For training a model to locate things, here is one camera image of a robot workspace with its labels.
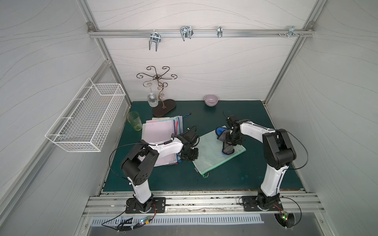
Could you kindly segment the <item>grey blue microfibre cloth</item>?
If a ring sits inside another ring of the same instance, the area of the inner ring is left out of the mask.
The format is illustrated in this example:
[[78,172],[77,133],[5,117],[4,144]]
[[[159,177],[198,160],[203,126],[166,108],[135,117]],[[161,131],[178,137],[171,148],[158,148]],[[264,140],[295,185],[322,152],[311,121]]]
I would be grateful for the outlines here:
[[235,143],[232,142],[231,130],[225,127],[218,127],[215,130],[217,139],[222,141],[222,153],[225,155],[231,155],[235,152]]

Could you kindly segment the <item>green mesh document bag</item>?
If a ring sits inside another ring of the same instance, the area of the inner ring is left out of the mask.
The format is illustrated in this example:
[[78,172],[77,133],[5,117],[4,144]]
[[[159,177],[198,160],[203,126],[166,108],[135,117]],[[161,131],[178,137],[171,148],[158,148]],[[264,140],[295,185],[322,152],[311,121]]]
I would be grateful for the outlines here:
[[224,154],[223,142],[217,139],[215,131],[200,136],[198,158],[193,161],[196,170],[203,178],[207,178],[210,171],[246,151],[242,145],[231,147],[234,148],[234,153]]

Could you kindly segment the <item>blue zipper document bag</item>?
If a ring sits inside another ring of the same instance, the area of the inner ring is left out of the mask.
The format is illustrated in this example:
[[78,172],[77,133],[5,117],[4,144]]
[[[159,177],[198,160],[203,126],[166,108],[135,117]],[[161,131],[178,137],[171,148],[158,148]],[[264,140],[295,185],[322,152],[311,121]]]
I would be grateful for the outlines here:
[[175,134],[181,134],[184,132],[184,126],[183,126],[183,118],[187,118],[190,116],[192,113],[185,114],[184,116],[176,116],[174,117],[175,120]]

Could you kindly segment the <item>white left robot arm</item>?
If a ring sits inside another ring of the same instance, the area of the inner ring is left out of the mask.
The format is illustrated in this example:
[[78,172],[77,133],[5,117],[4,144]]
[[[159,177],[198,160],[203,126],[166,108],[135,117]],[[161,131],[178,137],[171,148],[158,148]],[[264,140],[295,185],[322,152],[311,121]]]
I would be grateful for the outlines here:
[[142,205],[152,202],[153,195],[148,178],[158,158],[180,154],[181,159],[194,161],[198,158],[198,144],[199,135],[194,128],[182,134],[172,134],[171,138],[163,143],[153,144],[141,140],[135,144],[121,163],[121,170],[133,187],[136,201]]

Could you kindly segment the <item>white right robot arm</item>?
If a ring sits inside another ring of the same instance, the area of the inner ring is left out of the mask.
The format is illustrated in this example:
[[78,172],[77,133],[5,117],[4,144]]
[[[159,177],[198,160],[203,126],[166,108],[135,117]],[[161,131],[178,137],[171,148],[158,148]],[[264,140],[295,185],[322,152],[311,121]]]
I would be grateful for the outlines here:
[[263,144],[263,154],[267,163],[264,180],[258,190],[257,205],[268,210],[278,203],[280,186],[290,164],[296,159],[296,152],[284,129],[270,129],[249,120],[240,120],[236,116],[227,118],[230,133],[226,143],[236,146],[242,144],[242,136],[252,137]]

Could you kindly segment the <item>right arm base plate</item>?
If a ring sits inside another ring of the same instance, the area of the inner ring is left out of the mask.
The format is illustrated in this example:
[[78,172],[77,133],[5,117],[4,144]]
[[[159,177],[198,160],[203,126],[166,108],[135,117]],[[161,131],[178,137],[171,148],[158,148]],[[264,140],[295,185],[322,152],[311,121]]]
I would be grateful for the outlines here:
[[257,196],[242,196],[239,200],[239,204],[246,212],[283,210],[281,200],[277,197],[264,197],[259,194]]

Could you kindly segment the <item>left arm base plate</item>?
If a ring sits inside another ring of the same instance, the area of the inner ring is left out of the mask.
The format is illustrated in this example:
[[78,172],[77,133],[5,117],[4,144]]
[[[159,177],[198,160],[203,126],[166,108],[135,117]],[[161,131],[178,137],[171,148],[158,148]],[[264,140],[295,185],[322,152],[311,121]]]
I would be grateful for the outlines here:
[[165,197],[152,196],[145,203],[140,203],[135,197],[126,201],[125,213],[164,213],[166,205]]

